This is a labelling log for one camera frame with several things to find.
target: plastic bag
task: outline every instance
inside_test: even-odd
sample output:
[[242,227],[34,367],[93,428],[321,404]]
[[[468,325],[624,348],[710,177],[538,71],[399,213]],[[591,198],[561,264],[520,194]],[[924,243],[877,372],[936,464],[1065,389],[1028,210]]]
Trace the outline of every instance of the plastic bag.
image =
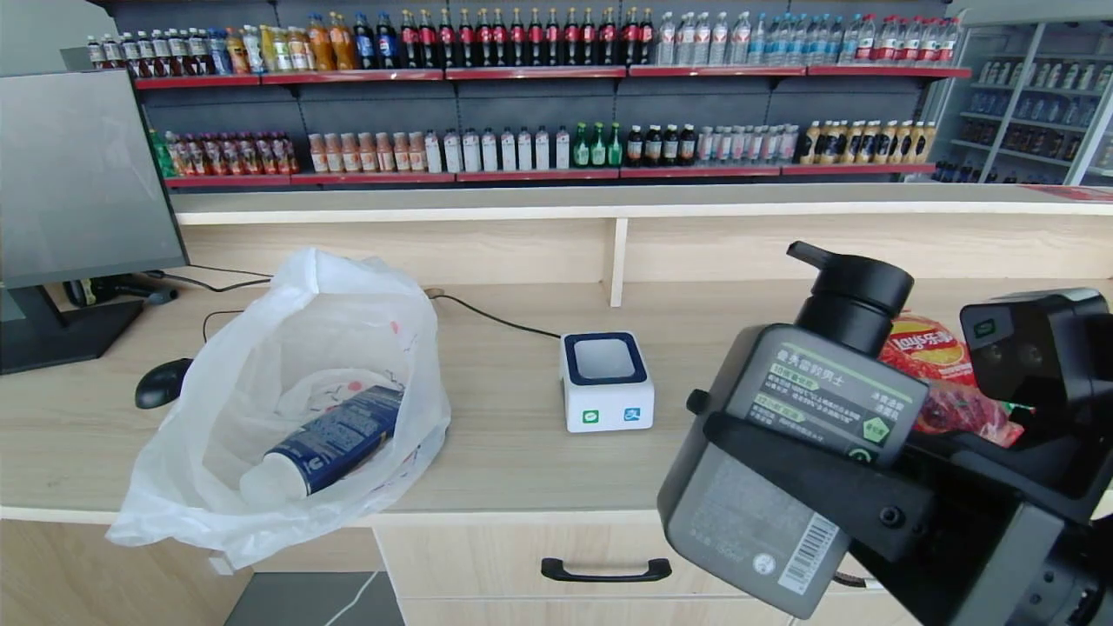
[[[240,498],[239,477],[312,419],[323,389],[380,376],[404,395],[394,436],[371,460],[278,508]],[[377,258],[302,250],[197,354],[139,452],[108,539],[141,546],[173,537],[223,550],[235,568],[252,565],[392,505],[440,451],[449,419],[436,313],[422,288]]]

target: green glass bottle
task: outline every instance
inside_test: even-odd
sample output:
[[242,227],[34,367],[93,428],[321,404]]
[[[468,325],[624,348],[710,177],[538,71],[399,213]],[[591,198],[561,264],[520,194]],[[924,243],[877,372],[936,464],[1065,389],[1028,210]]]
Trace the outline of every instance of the green glass bottle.
[[603,123],[595,123],[595,137],[591,141],[591,167],[607,165],[607,144],[603,143]]
[[607,148],[607,165],[618,167],[622,165],[622,139],[619,138],[619,123],[611,123],[611,141]]
[[591,150],[588,148],[588,125],[575,125],[575,141],[572,144],[572,166],[588,167],[591,164]]

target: green logo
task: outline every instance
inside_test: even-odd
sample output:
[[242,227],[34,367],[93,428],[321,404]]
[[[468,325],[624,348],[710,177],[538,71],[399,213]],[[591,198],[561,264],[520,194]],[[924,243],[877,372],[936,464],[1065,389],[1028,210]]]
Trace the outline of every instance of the green logo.
[[867,441],[880,443],[885,436],[889,433],[889,427],[885,426],[881,418],[873,418],[861,422],[861,436]]
[[993,317],[974,324],[974,339],[989,336],[997,332],[997,321]]

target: black handle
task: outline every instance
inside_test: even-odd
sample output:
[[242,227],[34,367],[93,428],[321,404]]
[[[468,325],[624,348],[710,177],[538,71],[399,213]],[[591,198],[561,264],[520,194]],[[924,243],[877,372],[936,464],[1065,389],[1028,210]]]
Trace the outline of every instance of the black handle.
[[672,567],[669,565],[669,559],[649,559],[649,567],[646,569],[646,574],[631,574],[628,576],[569,574],[564,569],[563,559],[541,559],[541,575],[562,583],[654,583],[657,580],[664,580],[670,574],[672,574]]

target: orange juice bottle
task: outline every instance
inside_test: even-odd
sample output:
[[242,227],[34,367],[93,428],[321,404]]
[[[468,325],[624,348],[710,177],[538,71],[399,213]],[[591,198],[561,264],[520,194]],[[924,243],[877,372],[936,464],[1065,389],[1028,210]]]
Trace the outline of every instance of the orange juice bottle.
[[328,13],[332,18],[332,26],[328,27],[328,38],[333,42],[333,52],[336,53],[336,69],[355,69],[355,41],[352,39],[352,31],[344,23],[344,16],[339,13]]
[[336,69],[333,43],[328,38],[328,31],[321,23],[319,13],[309,14],[309,50],[313,52],[317,71],[333,71]]

